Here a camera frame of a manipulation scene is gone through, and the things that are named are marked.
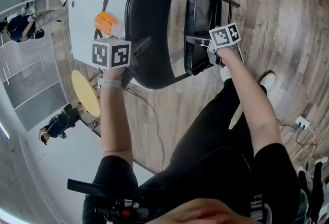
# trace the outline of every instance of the red button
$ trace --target red button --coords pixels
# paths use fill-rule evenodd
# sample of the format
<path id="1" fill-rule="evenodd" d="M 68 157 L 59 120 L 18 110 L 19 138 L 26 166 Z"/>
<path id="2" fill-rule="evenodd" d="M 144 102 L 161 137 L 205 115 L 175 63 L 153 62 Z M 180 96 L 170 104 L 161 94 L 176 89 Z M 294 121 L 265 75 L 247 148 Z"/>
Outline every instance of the red button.
<path id="1" fill-rule="evenodd" d="M 130 216 L 130 211 L 129 210 L 123 210 L 124 216 Z"/>

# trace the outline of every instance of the white sneaker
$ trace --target white sneaker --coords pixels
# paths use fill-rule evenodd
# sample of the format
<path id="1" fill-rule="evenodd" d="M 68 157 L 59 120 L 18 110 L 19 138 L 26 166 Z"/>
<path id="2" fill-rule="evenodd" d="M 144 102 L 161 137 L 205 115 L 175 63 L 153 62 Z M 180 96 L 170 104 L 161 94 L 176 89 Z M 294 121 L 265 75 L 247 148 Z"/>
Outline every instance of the white sneaker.
<path id="1" fill-rule="evenodd" d="M 261 80 L 260 85 L 263 85 L 266 91 L 269 91 L 271 87 L 274 85 L 276 81 L 276 75 L 273 72 L 265 75 L 265 77 Z"/>
<path id="2" fill-rule="evenodd" d="M 322 164 L 324 164 L 324 163 L 327 163 L 327 161 L 328 161 L 328 157 L 327 156 L 324 156 L 321 159 L 318 159 L 317 161 L 315 161 L 315 164 L 317 164 L 319 162 L 321 162 Z"/>
<path id="3" fill-rule="evenodd" d="M 305 168 L 304 168 L 302 165 L 298 168 L 298 172 L 299 172 L 299 171 L 306 172 Z"/>
<path id="4" fill-rule="evenodd" d="M 220 76 L 223 82 L 231 78 L 231 74 L 227 66 L 225 66 L 224 68 L 220 68 Z"/>

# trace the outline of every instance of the black strap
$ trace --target black strap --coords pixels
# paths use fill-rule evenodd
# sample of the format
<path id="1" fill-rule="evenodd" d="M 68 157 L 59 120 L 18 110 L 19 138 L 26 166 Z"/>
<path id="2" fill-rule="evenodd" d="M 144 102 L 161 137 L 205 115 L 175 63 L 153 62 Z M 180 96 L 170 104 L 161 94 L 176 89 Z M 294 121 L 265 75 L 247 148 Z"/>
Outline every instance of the black strap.
<path id="1" fill-rule="evenodd" d="M 108 4 L 108 1 L 109 0 L 104 0 L 103 1 L 103 10 L 102 11 L 105 11 L 106 10 L 106 7 L 107 7 L 107 4 Z M 102 32 L 99 30 L 99 29 L 96 29 L 95 30 L 95 34 L 94 34 L 94 40 L 97 40 L 99 38 L 103 38 L 103 34 Z"/>

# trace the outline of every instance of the standing person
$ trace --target standing person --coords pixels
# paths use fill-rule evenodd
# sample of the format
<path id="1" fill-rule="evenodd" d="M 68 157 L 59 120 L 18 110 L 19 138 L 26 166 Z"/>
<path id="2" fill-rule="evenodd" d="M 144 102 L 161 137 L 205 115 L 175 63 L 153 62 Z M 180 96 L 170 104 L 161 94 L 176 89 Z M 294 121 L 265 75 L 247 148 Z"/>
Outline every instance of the standing person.
<path id="1" fill-rule="evenodd" d="M 324 192 L 321 182 L 321 170 L 322 165 L 328 161 L 328 157 L 322 157 L 315 161 L 315 170 L 313 176 L 313 190 L 312 192 L 308 189 L 306 170 L 300 166 L 298 168 L 298 179 L 301 189 L 306 193 L 308 210 L 306 213 L 305 223 L 317 224 L 319 219 L 319 213 L 324 202 Z"/>
<path id="2" fill-rule="evenodd" d="M 39 139 L 47 145 L 50 138 L 66 138 L 65 130 L 76 126 L 84 110 L 72 108 L 71 104 L 65 106 L 59 115 L 50 119 L 50 122 L 39 130 Z"/>
<path id="3" fill-rule="evenodd" d="M 67 13 L 67 9 L 58 9 L 27 15 L 28 8 L 29 4 L 26 3 L 20 15 L 14 17 L 10 22 L 7 22 L 7 18 L 0 22 L 1 33 L 7 33 L 9 38 L 16 42 L 33 39 L 36 33 L 43 31 L 44 26 L 58 20 Z"/>
<path id="4" fill-rule="evenodd" d="M 275 75 L 264 76 L 258 84 L 231 48 L 216 53 L 226 64 L 220 71 L 224 88 L 182 137 L 169 166 L 141 186 L 150 193 L 162 190 L 161 196 L 153 197 L 156 209 L 150 223 L 294 223 L 298 178 L 266 97 Z M 137 188 L 137 179 L 123 94 L 117 86 L 122 72 L 103 75 L 109 80 L 101 86 L 100 99 L 103 159 L 94 183 L 127 192 Z M 240 103 L 244 113 L 229 130 Z M 87 195 L 83 223 L 105 224 L 104 215 L 95 208 L 111 211 L 115 201 Z M 261 210 L 255 209 L 256 202 Z"/>

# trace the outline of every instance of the orange object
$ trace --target orange object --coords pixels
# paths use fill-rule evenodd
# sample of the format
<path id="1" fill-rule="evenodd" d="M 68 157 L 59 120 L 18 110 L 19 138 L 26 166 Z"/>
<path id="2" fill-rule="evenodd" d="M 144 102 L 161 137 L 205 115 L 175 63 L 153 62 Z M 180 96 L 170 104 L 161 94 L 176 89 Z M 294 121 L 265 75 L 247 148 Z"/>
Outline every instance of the orange object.
<path id="1" fill-rule="evenodd" d="M 95 18 L 95 28 L 110 35 L 114 25 L 119 25 L 120 22 L 110 13 L 102 11 Z"/>

